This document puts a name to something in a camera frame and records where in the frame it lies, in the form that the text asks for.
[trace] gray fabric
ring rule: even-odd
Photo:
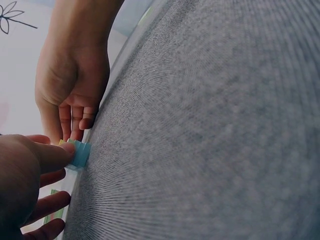
[[[320,2],[156,2],[114,69],[65,238],[320,239]]]

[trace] yellow tab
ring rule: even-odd
[[[58,144],[58,146],[60,146],[61,144],[64,144],[65,143],[65,141],[63,141],[62,139],[59,141],[59,144]]]

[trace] wrist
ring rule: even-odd
[[[57,0],[48,38],[58,46],[87,47],[107,42],[124,0]]]

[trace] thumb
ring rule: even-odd
[[[43,97],[36,97],[36,105],[39,108],[41,122],[45,135],[47,135],[52,143],[58,143],[63,138],[63,131],[59,116],[59,107]]]
[[[76,148],[73,143],[60,146],[34,143],[33,152],[40,164],[41,174],[58,171],[71,163]]]

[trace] green strip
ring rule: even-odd
[[[137,25],[139,26],[140,24],[142,24],[143,21],[149,16],[150,13],[151,13],[151,7],[149,7],[148,10],[145,11],[145,13],[144,13],[143,16],[141,17],[141,19],[140,19],[140,21],[138,22]]]
[[[56,194],[57,192],[59,192],[59,191],[55,190],[55,189],[52,189],[50,195]],[[46,216],[45,219],[44,219],[44,224],[49,223],[53,219],[61,219],[63,214],[64,214],[64,208],[62,208],[62,209],[60,209],[60,210],[58,210],[58,211]]]

